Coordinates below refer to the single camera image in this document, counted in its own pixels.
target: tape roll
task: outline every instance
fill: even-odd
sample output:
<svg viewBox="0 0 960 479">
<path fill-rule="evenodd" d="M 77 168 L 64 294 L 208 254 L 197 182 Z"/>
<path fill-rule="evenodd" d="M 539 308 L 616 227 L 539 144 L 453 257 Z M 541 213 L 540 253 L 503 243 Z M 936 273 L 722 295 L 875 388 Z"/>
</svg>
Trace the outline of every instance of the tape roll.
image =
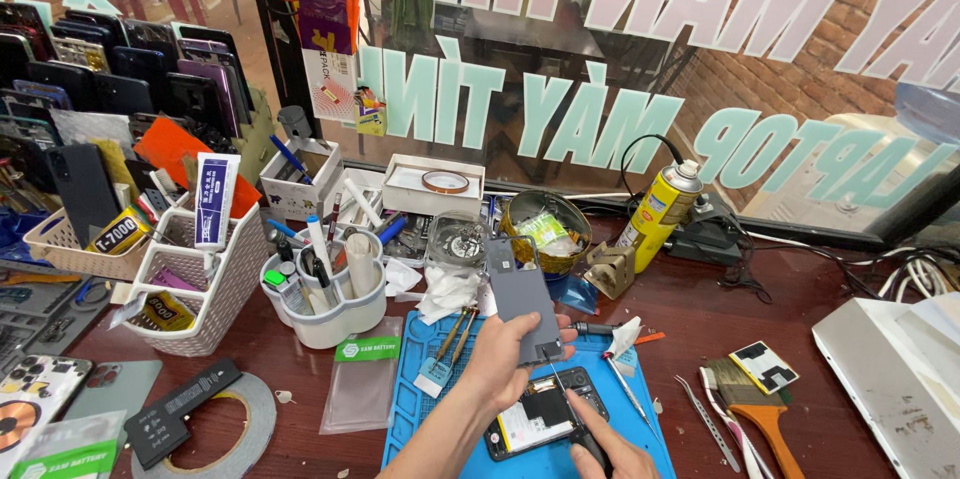
<svg viewBox="0 0 960 479">
<path fill-rule="evenodd" d="M 137 454 L 130 455 L 130 469 L 134 479 L 221 479 L 243 477 L 267 450 L 277 423 L 277 404 L 270 387 L 257 376 L 244 372 L 243 376 L 217 393 L 213 398 L 236 398 L 246 406 L 246 427 L 232 449 L 220 459 L 204 467 L 181 469 L 163 459 L 150 469 L 143 469 Z"/>
</svg>

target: paintbrush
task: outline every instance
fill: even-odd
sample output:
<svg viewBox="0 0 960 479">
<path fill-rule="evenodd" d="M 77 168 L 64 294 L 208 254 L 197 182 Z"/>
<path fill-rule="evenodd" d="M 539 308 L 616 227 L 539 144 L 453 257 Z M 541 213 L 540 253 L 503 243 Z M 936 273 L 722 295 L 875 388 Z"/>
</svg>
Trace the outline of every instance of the paintbrush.
<svg viewBox="0 0 960 479">
<path fill-rule="evenodd" d="M 707 361 L 706 364 L 713 370 L 717 387 L 729 409 L 750 419 L 766 436 L 785 479 L 803 479 L 804 473 L 790 453 L 778 424 L 781 413 L 786 411 L 784 399 L 777 393 L 763 394 L 746 372 L 730 359 Z"/>
</svg>

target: spray can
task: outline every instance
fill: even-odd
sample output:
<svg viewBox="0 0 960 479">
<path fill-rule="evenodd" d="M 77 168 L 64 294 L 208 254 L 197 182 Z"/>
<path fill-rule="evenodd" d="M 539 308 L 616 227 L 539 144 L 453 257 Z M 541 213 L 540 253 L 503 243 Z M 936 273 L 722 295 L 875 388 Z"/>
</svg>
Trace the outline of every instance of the spray can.
<svg viewBox="0 0 960 479">
<path fill-rule="evenodd" d="M 704 189 L 697 178 L 698 167 L 696 162 L 687 160 L 679 166 L 666 166 L 656 175 L 616 242 L 617 246 L 632 246 L 636 250 L 633 272 L 647 268 Z"/>
</svg>

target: phone battery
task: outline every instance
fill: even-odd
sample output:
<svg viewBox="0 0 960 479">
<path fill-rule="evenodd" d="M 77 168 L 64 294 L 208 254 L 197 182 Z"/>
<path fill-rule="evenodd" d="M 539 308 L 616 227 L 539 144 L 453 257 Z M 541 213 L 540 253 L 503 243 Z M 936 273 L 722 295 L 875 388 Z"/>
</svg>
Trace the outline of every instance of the phone battery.
<svg viewBox="0 0 960 479">
<path fill-rule="evenodd" d="M 507 452 L 522 451 L 527 447 L 542 444 L 552 439 L 567 436 L 573 432 L 570 421 L 546 426 L 542 417 L 527 418 L 523 403 L 517 402 L 496 417 L 500 425 L 500 436 L 507 446 Z"/>
</svg>

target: blue silicone repair mat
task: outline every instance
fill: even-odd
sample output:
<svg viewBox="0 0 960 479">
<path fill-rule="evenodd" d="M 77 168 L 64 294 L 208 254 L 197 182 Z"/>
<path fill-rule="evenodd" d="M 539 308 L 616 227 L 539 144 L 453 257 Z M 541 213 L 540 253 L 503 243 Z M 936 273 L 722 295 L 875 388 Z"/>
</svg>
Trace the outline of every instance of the blue silicone repair mat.
<svg viewBox="0 0 960 479">
<path fill-rule="evenodd" d="M 421 364 L 427 357 L 434 356 L 440 349 L 440 344 L 453 328 L 459 314 L 441 319 L 431 326 L 427 326 L 417 319 L 416 311 L 407 314 L 407 326 L 403 332 L 403 347 L 400 350 L 399 375 L 396 376 L 393 388 L 393 425 L 387 431 L 387 443 L 383 450 L 383 466 L 392 460 L 403 448 L 403 445 L 414 435 L 417 427 L 424 421 L 427 413 L 433 410 L 438 399 L 431 398 L 418 388 L 414 387 L 414 379 L 420 370 Z M 482 320 L 478 318 L 470 327 L 470 337 L 463 347 L 462 356 L 453 369 L 450 383 L 446 384 L 439 398 L 447 396 L 450 387 L 464 371 L 464 366 L 474 350 L 474 339 L 480 330 Z M 677 474 L 670 462 L 670 455 L 657 439 L 650 428 L 643 422 L 640 414 L 627 399 L 627 395 L 620 387 L 617 377 L 610 367 L 600 359 L 600 354 L 610 347 L 610 338 L 580 337 L 573 343 L 577 352 L 567 362 L 558 362 L 558 370 L 566 370 L 573 366 L 582 366 L 590 375 L 593 385 L 600 395 L 600 399 L 609 412 L 609 423 L 615 430 L 624 436 L 630 443 L 644 449 L 653 457 L 656 470 L 663 479 L 676 479 Z M 532 377 L 545 376 L 552 373 L 549 365 L 534 370 Z M 643 380 L 643 372 L 636 370 L 635 377 L 625 377 L 633 394 L 640 400 L 643 410 L 654 423 L 656 433 L 663 438 L 664 434 L 657 422 L 647 384 Z M 570 442 L 558 439 L 526 453 L 521 453 L 506 460 L 494 461 L 487 452 L 483 439 L 477 443 L 470 454 L 469 460 L 463 467 L 460 475 L 463 478 L 479 477 L 561 477 L 575 479 L 577 473 L 573 461 L 570 460 Z"/>
</svg>

